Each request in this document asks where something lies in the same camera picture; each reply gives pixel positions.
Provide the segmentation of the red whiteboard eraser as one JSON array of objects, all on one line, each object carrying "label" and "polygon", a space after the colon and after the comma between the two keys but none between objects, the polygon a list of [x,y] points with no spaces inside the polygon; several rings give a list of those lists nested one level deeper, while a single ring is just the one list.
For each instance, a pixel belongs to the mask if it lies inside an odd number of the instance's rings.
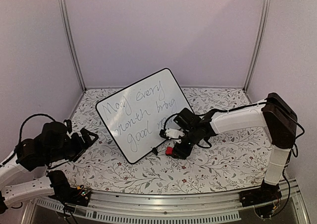
[{"label": "red whiteboard eraser", "polygon": [[165,151],[165,154],[167,156],[172,156],[173,155],[173,148],[172,147],[167,147],[166,151]]}]

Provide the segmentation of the white whiteboard with black frame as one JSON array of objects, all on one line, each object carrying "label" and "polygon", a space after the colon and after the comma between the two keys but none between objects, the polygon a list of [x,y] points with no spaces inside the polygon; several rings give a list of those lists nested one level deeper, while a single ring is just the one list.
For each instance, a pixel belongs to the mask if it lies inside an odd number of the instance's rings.
[{"label": "white whiteboard with black frame", "polygon": [[98,101],[96,110],[129,164],[160,146],[164,127],[177,129],[170,115],[191,106],[171,70],[164,68]]}]

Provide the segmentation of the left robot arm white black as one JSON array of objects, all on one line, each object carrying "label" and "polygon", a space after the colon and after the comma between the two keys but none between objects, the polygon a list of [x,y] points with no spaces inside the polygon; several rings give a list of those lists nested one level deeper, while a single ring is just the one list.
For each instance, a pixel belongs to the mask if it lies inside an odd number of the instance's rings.
[{"label": "left robot arm white black", "polygon": [[[63,171],[58,167],[76,162],[98,140],[96,133],[82,128],[73,132],[72,121],[51,121],[43,125],[41,133],[35,138],[23,139],[19,130],[18,144],[0,163],[0,212],[4,213],[13,204],[33,198],[48,196],[59,201],[66,210],[67,204],[86,207],[90,201],[89,188],[80,185],[72,187]],[[20,175],[36,168],[47,167],[48,173],[29,182],[12,185]]]}]

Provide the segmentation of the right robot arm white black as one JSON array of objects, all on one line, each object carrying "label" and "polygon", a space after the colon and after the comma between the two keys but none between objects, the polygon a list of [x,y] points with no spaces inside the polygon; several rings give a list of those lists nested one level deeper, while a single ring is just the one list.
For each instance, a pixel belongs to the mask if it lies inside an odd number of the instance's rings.
[{"label": "right robot arm white black", "polygon": [[179,129],[165,125],[159,135],[165,140],[175,140],[175,145],[166,151],[168,156],[187,159],[193,147],[204,140],[229,131],[246,128],[265,128],[270,137],[272,152],[261,187],[256,192],[260,202],[267,202],[275,195],[278,183],[285,174],[296,140],[305,134],[296,113],[277,94],[268,96],[254,104],[229,110],[213,108],[205,114],[195,114],[188,108],[170,115]]}]

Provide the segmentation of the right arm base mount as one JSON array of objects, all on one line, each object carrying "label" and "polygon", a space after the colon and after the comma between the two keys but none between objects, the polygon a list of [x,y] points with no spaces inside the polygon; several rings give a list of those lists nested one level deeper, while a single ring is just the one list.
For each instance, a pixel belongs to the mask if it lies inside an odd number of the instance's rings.
[{"label": "right arm base mount", "polygon": [[266,202],[272,202],[282,197],[279,185],[270,185],[265,182],[259,188],[239,192],[239,201],[243,207],[249,207]]}]

